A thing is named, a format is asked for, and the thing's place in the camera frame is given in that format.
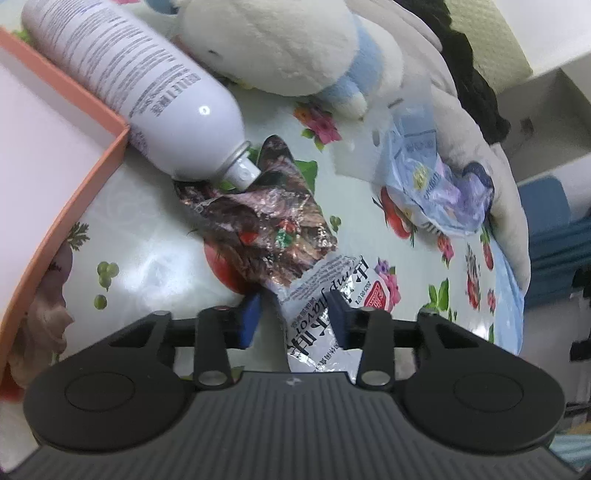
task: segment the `plush toy's foot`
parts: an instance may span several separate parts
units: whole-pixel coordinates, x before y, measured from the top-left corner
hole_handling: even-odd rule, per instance
[[[361,92],[353,94],[345,103],[334,103],[333,107],[341,115],[353,120],[360,119],[368,111],[368,103]]]

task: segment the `red logo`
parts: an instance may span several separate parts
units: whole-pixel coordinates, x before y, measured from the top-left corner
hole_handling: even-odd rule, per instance
[[[384,288],[379,281],[374,283],[371,287],[367,298],[363,304],[364,307],[373,307],[374,309],[383,310],[386,308],[386,294]]]

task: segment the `pink box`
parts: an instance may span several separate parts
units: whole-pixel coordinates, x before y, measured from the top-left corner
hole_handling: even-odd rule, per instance
[[[35,289],[123,160],[129,127],[0,28],[0,383]]]

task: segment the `green grape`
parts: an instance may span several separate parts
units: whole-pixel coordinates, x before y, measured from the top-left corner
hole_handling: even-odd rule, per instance
[[[106,272],[108,276],[115,278],[117,275],[119,275],[119,265],[116,263],[110,263],[106,269]]]
[[[111,286],[111,277],[107,272],[101,273],[99,275],[99,285],[109,291],[109,287]]]
[[[97,310],[104,310],[107,307],[107,297],[104,295],[97,295],[95,297],[95,308]]]
[[[99,263],[99,266],[96,267],[96,272],[99,275],[101,275],[107,271],[108,267],[109,267],[109,262],[101,262],[101,263]]]

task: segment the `blue and white plush toy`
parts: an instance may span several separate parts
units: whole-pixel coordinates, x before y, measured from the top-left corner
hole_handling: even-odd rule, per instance
[[[148,3],[170,12],[165,0]],[[398,44],[352,14],[344,0],[180,0],[175,6],[178,36],[189,53],[247,85],[315,95],[353,119],[377,99],[398,98]]]

